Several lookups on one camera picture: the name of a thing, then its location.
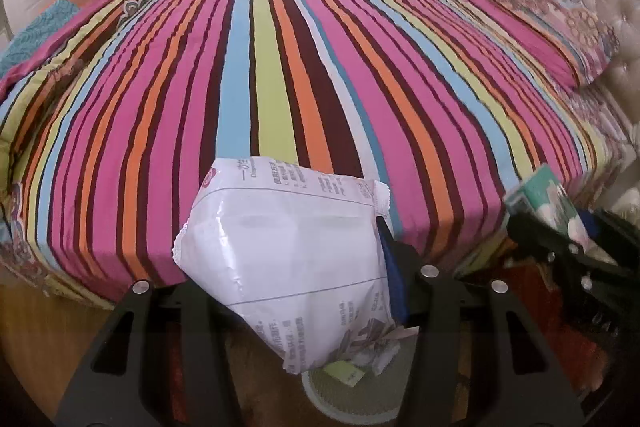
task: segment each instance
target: light blue stripe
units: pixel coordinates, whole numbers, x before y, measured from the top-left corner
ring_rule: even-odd
[[[14,103],[15,99],[18,98],[18,95],[22,92],[22,88],[27,82],[29,82],[29,79],[34,75],[34,73],[35,71],[18,80],[18,82],[14,84],[14,87],[11,88],[11,91],[9,91],[4,102],[0,105],[0,128],[5,124],[6,116],[9,114],[9,109],[11,108],[12,103]]]
[[[329,56],[331,57],[331,61],[334,64],[336,70],[338,71],[338,74],[340,75],[342,81],[344,82],[344,85],[347,87],[347,90],[349,91],[349,95],[351,97],[351,100],[353,101],[353,105],[355,106],[356,111],[358,112],[358,115],[360,117],[360,121],[362,122],[362,127],[364,128],[365,134],[367,136],[367,140],[369,141],[369,146],[371,147],[371,153],[376,162],[376,168],[378,169],[378,175],[379,175],[380,181],[390,186],[389,174],[386,171],[385,158],[382,154],[382,148],[380,147],[380,143],[378,142],[378,137],[376,137],[375,131],[373,131],[373,126],[371,125],[369,117],[367,116],[367,112],[364,109],[364,106],[362,105],[362,102],[358,97],[358,93],[356,89],[353,87],[353,84],[351,84],[347,71],[344,69],[344,67],[340,63],[340,60],[338,60],[338,57],[335,54],[334,49],[331,46],[331,42],[329,42],[329,39],[326,36],[326,32],[324,31],[324,28],[322,28],[322,24],[319,21],[318,17],[313,13],[313,11],[311,10],[311,8],[309,7],[309,5],[306,3],[305,0],[299,0],[299,1],[305,7],[306,12],[308,12],[311,18],[314,20],[316,29],[318,30],[318,33],[321,36],[322,41],[324,42],[326,50],[329,53]],[[402,222],[400,221],[400,216],[398,214],[398,207],[396,206],[396,200],[393,197],[393,193],[391,194],[391,204],[390,204],[389,214],[391,217],[391,223],[393,224],[393,227],[394,227],[394,235],[398,236],[402,233]]]
[[[487,38],[489,38],[496,46],[498,46],[511,59],[511,61],[515,64],[518,70],[527,78],[527,80],[529,81],[529,84],[531,84],[531,86],[533,86],[533,88],[538,92],[540,97],[542,97],[545,100],[546,105],[548,105],[549,108],[554,113],[556,113],[556,115],[558,115],[558,118],[562,121],[565,129],[567,130],[567,132],[571,136],[571,139],[574,142],[575,150],[577,152],[578,159],[580,160],[580,167],[582,168],[582,171],[587,172],[589,170],[589,167],[587,165],[586,152],[584,151],[584,146],[580,141],[577,133],[573,130],[573,125],[568,121],[568,119],[564,116],[564,114],[562,114],[558,106],[558,102],[554,98],[550,97],[546,93],[546,91],[542,89],[542,86],[540,86],[540,84],[537,83],[537,81],[533,78],[533,75],[531,74],[531,71],[529,70],[529,68],[527,68],[522,63],[522,61],[518,57],[516,57],[516,55],[513,54],[512,50],[507,45],[502,44],[500,41],[498,41],[490,29],[485,28],[482,25],[478,25],[478,23],[475,20],[468,17],[465,12],[460,11],[456,6],[450,3],[449,0],[439,0],[439,1],[449,6],[455,13],[457,13],[460,16],[460,18],[464,19],[469,24],[473,25],[476,29],[478,29],[478,31],[482,32]]]
[[[475,92],[451,67],[449,61],[442,52],[423,33],[407,22],[403,15],[393,10],[382,0],[369,0],[378,10],[385,13],[399,28],[410,36],[421,48],[422,52],[429,57],[438,72],[452,87],[456,96],[471,114],[474,115],[478,123],[482,126],[485,136],[489,140],[491,150],[494,154],[498,168],[500,181],[506,190],[510,190],[520,183],[520,179],[514,169],[511,160],[511,149],[509,143],[502,133],[502,128],[497,123],[494,115],[486,108],[484,103],[478,100]]]
[[[220,80],[220,105],[216,156],[251,156],[251,107],[249,98],[249,46],[251,0],[235,0]]]
[[[53,269],[60,269],[60,266],[58,265],[55,256],[53,255],[51,249],[49,248],[49,245],[47,244],[47,225],[49,223],[50,198],[52,196],[51,193],[53,189],[53,175],[56,171],[56,165],[58,164],[58,158],[62,150],[64,138],[68,133],[71,123],[73,122],[73,118],[75,117],[76,113],[78,113],[84,103],[84,100],[94,87],[95,81],[98,79],[107,64],[109,64],[109,61],[113,54],[116,52],[119,44],[125,39],[131,29],[136,25],[136,22],[138,22],[140,17],[146,14],[153,6],[155,6],[155,4],[160,1],[161,0],[149,1],[134,17],[132,17],[122,28],[118,30],[117,35],[114,36],[113,41],[111,41],[111,44],[107,47],[103,56],[95,65],[94,70],[89,74],[89,77],[85,81],[84,85],[76,94],[76,98],[69,108],[68,113],[62,118],[62,121],[60,122],[58,135],[56,136],[56,140],[53,143],[53,146],[47,158],[47,162],[45,163],[44,171],[42,173],[42,178],[40,181],[40,187],[38,188],[38,211],[36,213],[36,244]]]

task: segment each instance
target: colorful bedding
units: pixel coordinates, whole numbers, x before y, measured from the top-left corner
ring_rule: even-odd
[[[587,201],[620,158],[546,72],[555,48],[497,11],[91,0],[0,83],[0,257],[103,306],[179,282],[172,243],[213,159],[267,155],[387,183],[394,233],[453,269],[542,162]]]

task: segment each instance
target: bed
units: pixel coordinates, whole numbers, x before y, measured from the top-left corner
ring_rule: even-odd
[[[579,89],[496,0],[66,1],[0,82],[0,259],[95,306],[184,279],[173,240],[216,156],[380,179],[394,233],[452,271],[500,247],[501,197],[541,163],[590,204],[634,155],[639,0],[582,0],[619,49]]]

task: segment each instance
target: striped bedspread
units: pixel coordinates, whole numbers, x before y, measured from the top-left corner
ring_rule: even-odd
[[[179,282],[213,159],[266,155],[387,183],[452,269],[542,162],[587,199],[617,165],[526,32],[466,0],[95,0],[0,84],[2,261],[105,306]]]

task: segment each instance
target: package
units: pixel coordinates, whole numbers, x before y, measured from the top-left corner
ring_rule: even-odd
[[[271,158],[218,158],[175,239],[175,263],[301,373],[394,326],[376,216],[389,190]]]

